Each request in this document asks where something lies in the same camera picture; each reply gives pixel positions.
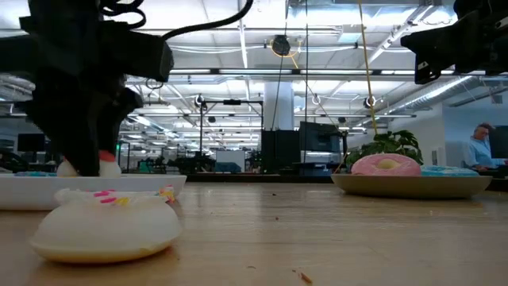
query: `potted plant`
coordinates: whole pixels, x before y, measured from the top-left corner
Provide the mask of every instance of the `potted plant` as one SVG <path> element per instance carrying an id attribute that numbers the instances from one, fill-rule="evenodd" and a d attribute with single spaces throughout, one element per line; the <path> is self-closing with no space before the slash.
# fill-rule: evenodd
<path id="1" fill-rule="evenodd" d="M 423 164 L 421 150 L 416 137 L 407 130 L 377 134 L 374 141 L 362 145 L 359 149 L 352 151 L 346 158 L 346 164 L 351 167 L 359 159 L 374 154 L 395 153 L 407 156 L 420 165 Z"/>

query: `wooden table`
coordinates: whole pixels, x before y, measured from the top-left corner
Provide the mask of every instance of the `wooden table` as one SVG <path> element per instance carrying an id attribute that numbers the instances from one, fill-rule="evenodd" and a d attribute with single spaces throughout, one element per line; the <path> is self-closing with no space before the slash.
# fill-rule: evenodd
<path id="1" fill-rule="evenodd" d="M 45 216 L 0 212 L 0 285 L 495 286 L 508 284 L 508 194 L 409 201 L 328 184 L 188 184 L 172 249 L 108 266 L 48 263 L 27 240 Z"/>

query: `crumb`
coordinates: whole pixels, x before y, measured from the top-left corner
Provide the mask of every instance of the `crumb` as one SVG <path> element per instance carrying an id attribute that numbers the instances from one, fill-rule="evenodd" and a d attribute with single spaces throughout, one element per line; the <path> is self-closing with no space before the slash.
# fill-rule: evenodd
<path id="1" fill-rule="evenodd" d="M 310 277 L 308 277 L 304 272 L 300 273 L 300 278 L 302 278 L 302 280 L 304 280 L 307 284 L 312 284 L 312 279 L 310 279 Z"/>

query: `white tray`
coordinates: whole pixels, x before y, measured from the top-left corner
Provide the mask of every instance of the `white tray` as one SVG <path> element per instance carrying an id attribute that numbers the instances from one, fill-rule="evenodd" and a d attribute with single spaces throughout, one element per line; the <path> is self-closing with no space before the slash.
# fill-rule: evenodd
<path id="1" fill-rule="evenodd" d="M 175 197 L 183 190 L 187 176 L 123 175 L 119 179 L 101 177 L 16 177 L 0 174 L 0 210 L 49 211 L 58 207 L 54 194 L 66 187 L 82 191 L 158 191 L 173 185 Z"/>
<path id="2" fill-rule="evenodd" d="M 332 175 L 350 195 L 401 199 L 466 199 L 489 186 L 489 176 L 358 176 Z"/>

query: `pink frosted donut toy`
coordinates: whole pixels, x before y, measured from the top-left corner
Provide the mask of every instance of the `pink frosted donut toy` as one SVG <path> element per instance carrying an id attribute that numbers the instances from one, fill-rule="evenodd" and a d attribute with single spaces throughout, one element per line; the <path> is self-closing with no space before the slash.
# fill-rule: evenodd
<path id="1" fill-rule="evenodd" d="M 351 169 L 353 175 L 421 176 L 420 165 L 398 154 L 375 154 L 359 159 Z"/>

